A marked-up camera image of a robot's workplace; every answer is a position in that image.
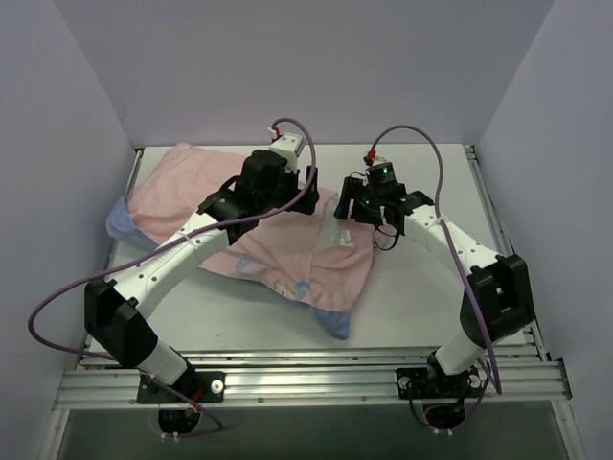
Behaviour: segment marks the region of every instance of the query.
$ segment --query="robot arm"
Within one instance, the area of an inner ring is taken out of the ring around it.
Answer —
[[[366,170],[366,179],[346,177],[337,219],[352,218],[375,227],[387,223],[430,251],[459,276],[433,201],[422,192],[407,194],[386,162]],[[503,257],[475,241],[446,218],[457,255],[475,293],[492,342],[514,334],[534,319],[528,269],[517,255]],[[485,353],[486,344],[470,301],[464,294],[460,329],[428,358],[432,383],[441,389],[465,381],[463,373]]]
[[[120,272],[112,280],[88,283],[85,329],[124,367],[138,368],[183,394],[191,394],[197,385],[195,370],[158,338],[147,319],[192,270],[255,228],[258,221],[233,223],[189,238],[193,230],[259,216],[285,205],[299,193],[297,158],[304,144],[301,136],[286,134],[268,149],[255,150],[245,159],[240,176],[230,178],[207,197],[164,244],[184,242]],[[319,199],[316,177],[315,171],[315,180],[290,211],[314,212]]]

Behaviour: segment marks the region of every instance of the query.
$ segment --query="screw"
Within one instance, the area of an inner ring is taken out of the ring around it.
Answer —
[[[406,390],[409,387],[410,381],[411,379],[406,376],[401,377],[400,379],[398,379],[398,388],[400,388],[401,390]]]
[[[221,380],[213,380],[211,382],[211,392],[214,395],[219,395],[223,391],[223,381]]]
[[[479,388],[481,386],[481,379],[478,376],[470,376],[468,378],[468,384],[470,388]]]

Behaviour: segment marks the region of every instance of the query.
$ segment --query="light blue fabric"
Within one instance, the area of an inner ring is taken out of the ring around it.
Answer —
[[[106,218],[106,232],[122,242],[152,251],[158,245],[145,235],[135,224],[125,208],[125,198],[121,197]],[[237,271],[244,270],[252,261],[241,259],[237,264]],[[297,292],[295,301],[300,301],[308,291],[306,280],[298,281],[294,285]],[[315,319],[324,330],[334,338],[345,340],[349,337],[350,314],[344,311],[328,311],[310,306]]]
[[[313,316],[324,328],[324,330],[334,338],[346,340],[349,337],[351,315],[346,311],[329,311],[310,307]]]
[[[106,218],[106,232],[117,240],[128,242],[147,251],[152,251],[157,247],[157,243],[134,224],[130,214],[127,213],[123,197],[119,198]]]

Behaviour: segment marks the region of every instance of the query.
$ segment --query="metal extrusion frame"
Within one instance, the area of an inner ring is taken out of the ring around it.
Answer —
[[[134,185],[144,151],[137,150],[128,189]],[[511,245],[489,199],[479,171],[474,148],[466,150],[473,178],[486,210],[488,224],[503,254]],[[110,258],[116,250],[113,245]],[[525,345],[496,347],[504,393],[492,388],[484,402],[551,401],[562,439],[572,460],[584,457],[579,433],[568,399],[570,387],[562,362],[547,356],[535,322],[524,330]],[[396,369],[421,367],[433,351],[430,347],[317,350],[317,351],[234,351],[182,353],[197,369],[226,373],[224,401],[211,404],[225,407],[313,406],[360,404],[407,404],[397,396]],[[139,374],[117,367],[116,363],[85,357],[78,369],[66,371],[39,458],[57,458],[71,410],[184,407],[185,404],[138,404]]]

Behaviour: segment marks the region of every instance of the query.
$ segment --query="white wall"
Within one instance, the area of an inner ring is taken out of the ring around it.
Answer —
[[[27,333],[34,305],[101,268],[104,215],[133,150],[51,0],[11,0],[0,14],[0,434],[3,459],[35,458],[67,356]],[[78,345],[82,290],[38,321]]]
[[[613,413],[613,3],[556,0],[478,146],[593,459]]]
[[[56,3],[142,146],[258,143],[283,115],[318,142],[474,144],[552,1]]]

